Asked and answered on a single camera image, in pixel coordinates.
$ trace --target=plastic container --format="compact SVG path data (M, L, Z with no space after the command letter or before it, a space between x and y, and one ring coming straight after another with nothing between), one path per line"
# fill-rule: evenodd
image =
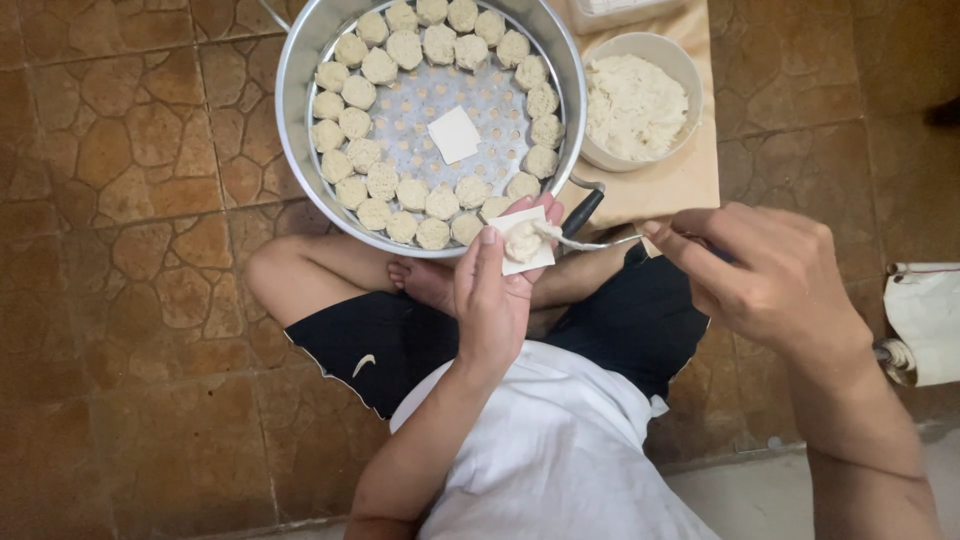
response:
M574 34L592 34L676 10L686 0L567 0Z
M580 155L587 161L606 171L620 173L636 171L637 169L672 156L679 150L700 125L700 117L704 110L704 83L697 71L696 64L686 51L666 37L650 34L649 32L634 32L614 37L590 51L584 58L584 66L592 61L613 56L634 55L653 65L658 66L671 79L680 83L686 90L688 108L686 123L677 134L670 151L655 160L632 161L624 160L604 150L584 134L584 144L580 147Z

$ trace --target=white t-shirt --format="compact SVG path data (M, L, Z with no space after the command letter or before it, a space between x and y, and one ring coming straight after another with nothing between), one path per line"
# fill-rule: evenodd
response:
M403 400L391 431L449 365ZM643 454L651 414L621 375L525 342L457 453L420 538L717 538Z

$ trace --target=left hand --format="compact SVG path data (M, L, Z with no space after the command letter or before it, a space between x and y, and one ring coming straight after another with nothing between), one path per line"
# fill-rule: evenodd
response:
M564 205L550 193L537 201L524 197L504 215L542 206L546 219L556 225L563 219ZM471 368L502 377L520 354L530 318L534 282L544 268L503 276L503 236L495 227L484 227L457 264L453 299L460 323L460 353Z

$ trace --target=tiled floor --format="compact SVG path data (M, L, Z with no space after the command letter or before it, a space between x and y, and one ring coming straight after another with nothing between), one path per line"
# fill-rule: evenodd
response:
M302 0L274 0L296 13ZM184 537L348 511L386 427L239 281L325 233L281 155L256 0L0 3L0 536ZM884 262L960 258L950 0L710 0L724 198L833 227L886 332ZM918 419L960 387L901 395ZM658 462L797 440L769 352L712 327Z

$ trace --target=brown paper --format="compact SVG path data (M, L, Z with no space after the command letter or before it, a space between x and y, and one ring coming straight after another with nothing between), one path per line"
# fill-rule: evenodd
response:
M566 2L548 0L564 21L569 20ZM585 225L585 232L642 222L681 209L715 208L720 204L707 0L689 0L683 7L661 17L575 38L583 56L600 43L630 32L652 32L669 37L690 55L704 82L703 116L700 127L680 151L638 171L610 173L583 158L577 160L573 174L583 180L607 185L606 198ZM587 194L587 190L567 182L557 200L570 212Z

